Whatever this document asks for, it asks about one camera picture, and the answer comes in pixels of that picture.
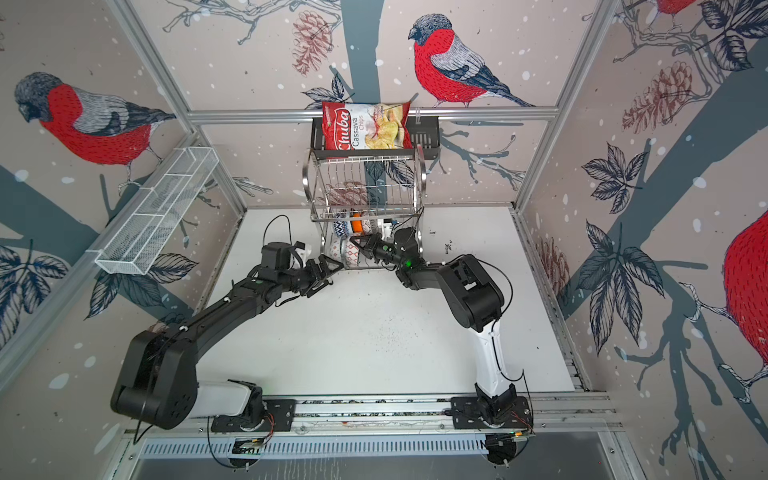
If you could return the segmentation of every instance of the bird wing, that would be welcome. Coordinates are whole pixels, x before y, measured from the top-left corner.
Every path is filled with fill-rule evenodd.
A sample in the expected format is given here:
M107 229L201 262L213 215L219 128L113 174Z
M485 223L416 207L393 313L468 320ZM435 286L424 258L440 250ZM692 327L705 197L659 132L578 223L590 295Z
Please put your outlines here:
M83 107L83 113L75 121L74 128L84 134L113 137L176 117L156 108L133 104L115 95L92 94L80 88L73 89Z
M443 75L464 84L485 67L485 60L469 49L458 35L453 35L451 48L445 53L432 55L429 60Z

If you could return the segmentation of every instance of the bird illustration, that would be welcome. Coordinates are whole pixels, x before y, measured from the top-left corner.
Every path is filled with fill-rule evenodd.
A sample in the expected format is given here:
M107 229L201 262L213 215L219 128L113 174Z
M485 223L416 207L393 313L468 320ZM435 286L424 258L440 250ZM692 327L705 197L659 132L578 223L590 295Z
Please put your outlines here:
M515 97L485 65L485 60L470 50L453 31L451 21L441 14L420 17L408 39L414 40L416 78L424 89L444 101L469 102L480 97L501 97L522 107L533 107Z
M750 388L756 381L768 377L768 212L736 235L728 246L723 276L725 308L702 303L693 285L682 285L691 291L696 301L697 311L691 321L698 320L701 308L725 316L739 327L763 359L763 368L747 380L738 376L731 366L720 365L744 387L744 397L737 397L737 400L751 403Z
M114 95L93 94L40 71L16 85L15 97L27 122L38 119L73 154L95 164L125 165L128 179L118 192L139 185L131 179L131 162L144 150L154 154L149 139L155 128L176 118Z
M683 27L681 24L675 21L674 16L680 13L683 8L686 8L688 5L694 3L694 0L650 0L650 3L656 7L656 15L654 16L654 19L650 21L648 30L653 31L654 22L657 18L659 18L659 14L666 13L667 15L672 15L672 28L670 28L669 31L672 32L675 29L679 30Z

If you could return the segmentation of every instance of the white mesh shelf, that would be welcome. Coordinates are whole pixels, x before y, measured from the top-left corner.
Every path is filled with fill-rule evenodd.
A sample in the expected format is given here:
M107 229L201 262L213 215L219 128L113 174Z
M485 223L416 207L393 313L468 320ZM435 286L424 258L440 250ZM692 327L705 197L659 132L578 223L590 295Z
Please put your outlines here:
M177 150L168 172L107 243L96 264L107 273L146 275L219 163L213 148Z

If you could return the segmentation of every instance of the white snow spot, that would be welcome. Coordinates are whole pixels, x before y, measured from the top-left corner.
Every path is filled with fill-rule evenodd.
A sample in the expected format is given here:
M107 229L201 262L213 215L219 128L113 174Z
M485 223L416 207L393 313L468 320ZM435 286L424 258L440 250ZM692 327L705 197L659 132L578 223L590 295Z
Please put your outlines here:
M101 440L98 441L96 446L94 447L94 455L98 455L101 450L104 450L104 447L109 445L109 442L112 441L115 435L117 435L118 430L120 429L120 424L115 423L112 425L112 428L107 430L107 433L104 433L104 436L101 437Z
M688 456L690 456L693 460L698 460L699 462L704 461L704 455L701 455L699 451L694 447L688 447Z
M656 5L653 6L653 8L650 9L650 12L648 12L647 17L645 17L645 25L650 25L650 23L656 18L656 15L658 15L659 9Z
M69 382L69 374L62 373L61 375L51 380L51 382L48 384L48 388L53 390L61 390L65 385L67 385L67 382Z

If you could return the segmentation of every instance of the black mounting plate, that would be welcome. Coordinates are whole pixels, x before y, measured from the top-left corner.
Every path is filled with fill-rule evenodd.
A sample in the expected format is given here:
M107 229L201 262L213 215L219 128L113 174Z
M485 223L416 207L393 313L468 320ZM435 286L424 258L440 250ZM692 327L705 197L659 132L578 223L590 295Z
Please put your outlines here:
M296 400L264 400L264 404L266 405L266 412L271 413L275 418L275 432L290 432L293 413L296 411ZM213 433L268 432L271 424L268 420L264 420L257 428L251 430L253 427L254 425L246 419L226 415L215 417L213 423L210 424L210 430Z
M476 396L456 396L451 397L451 410L453 411L453 428L456 430L476 430L486 429L488 426L480 419L480 409L478 408L478 398ZM523 422L533 425L533 413L528 406L528 399L524 396L517 396L512 401L511 411L507 420L498 428L503 429L521 429L527 430Z

